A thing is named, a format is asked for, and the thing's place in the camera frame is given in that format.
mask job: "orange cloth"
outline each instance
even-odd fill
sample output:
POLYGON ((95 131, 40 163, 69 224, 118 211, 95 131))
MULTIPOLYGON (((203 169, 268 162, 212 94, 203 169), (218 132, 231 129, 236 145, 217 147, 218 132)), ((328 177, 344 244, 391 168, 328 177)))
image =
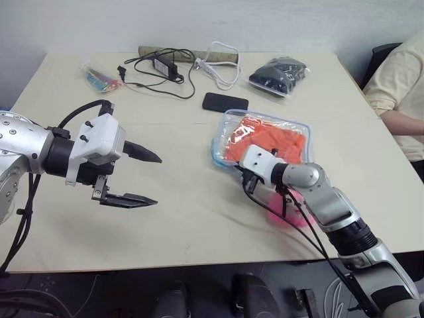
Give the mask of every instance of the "orange cloth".
POLYGON ((234 130, 226 146, 225 159, 238 162, 244 151, 255 144, 267 151, 278 149, 277 157, 290 164, 300 164, 305 137, 289 129, 281 129, 260 119, 245 116, 234 130))

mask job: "black phone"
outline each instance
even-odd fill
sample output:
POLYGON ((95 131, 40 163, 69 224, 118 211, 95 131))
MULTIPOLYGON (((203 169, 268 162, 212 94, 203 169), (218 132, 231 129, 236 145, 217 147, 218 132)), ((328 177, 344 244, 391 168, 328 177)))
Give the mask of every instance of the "black phone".
POLYGON ((244 98, 226 96, 215 93, 206 93, 202 107, 208 111, 218 111, 225 113, 229 109, 242 109, 247 111, 249 101, 244 98))

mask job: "white table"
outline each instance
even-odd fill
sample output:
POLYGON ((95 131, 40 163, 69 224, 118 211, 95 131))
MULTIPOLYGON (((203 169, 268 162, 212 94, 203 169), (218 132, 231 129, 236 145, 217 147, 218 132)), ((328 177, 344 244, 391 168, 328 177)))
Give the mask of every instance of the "white table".
MULTIPOLYGON (((245 54, 246 74, 270 56, 245 54)), ((347 194, 374 233, 393 252, 423 249, 424 187, 385 126, 334 54, 291 56, 305 62, 311 73, 289 101, 265 99, 243 83, 227 95, 247 98, 251 110, 311 125, 315 161, 347 194)), ((100 54, 95 59, 112 72, 127 57, 100 54)), ((46 126, 98 99, 76 78, 78 63, 75 56, 47 56, 13 111, 46 126)), ((65 186, 63 179, 45 175, 34 201, 29 238, 11 262, 11 271, 320 257, 295 231, 270 223, 236 181, 213 165, 209 145, 222 114, 204 111, 201 101, 205 92, 219 91, 203 74, 194 73, 193 80, 197 93, 189 101, 139 94, 125 87, 105 96, 116 104, 114 116, 127 130, 127 139, 163 159, 162 164, 153 164, 121 158, 109 179, 111 192, 137 193, 159 204, 133 210, 103 207, 90 200, 90 187, 65 186)), ((76 131, 96 112, 77 117, 69 129, 76 131)), ((25 184, 22 179, 17 207, 25 202, 25 184)), ((0 255, 6 255, 18 222, 13 215, 1 226, 0 255)), ((325 235, 320 236, 330 256, 336 256, 325 235)))

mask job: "chair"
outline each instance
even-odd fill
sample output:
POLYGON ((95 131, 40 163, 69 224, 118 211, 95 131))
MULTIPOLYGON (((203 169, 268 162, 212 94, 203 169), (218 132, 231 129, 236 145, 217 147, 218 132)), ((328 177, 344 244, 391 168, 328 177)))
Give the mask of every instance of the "chair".
POLYGON ((401 43, 391 43, 377 46, 372 49, 371 61, 366 70, 365 76, 360 84, 360 88, 364 89, 365 85, 370 81, 371 77, 374 75, 381 63, 387 58, 387 55, 395 48, 397 48, 401 43))

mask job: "person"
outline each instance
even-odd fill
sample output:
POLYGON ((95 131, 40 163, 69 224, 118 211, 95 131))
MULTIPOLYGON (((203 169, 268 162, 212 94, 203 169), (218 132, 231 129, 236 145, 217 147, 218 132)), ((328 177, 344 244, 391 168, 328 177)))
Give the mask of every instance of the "person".
POLYGON ((364 94, 424 182, 424 31, 389 54, 364 94))

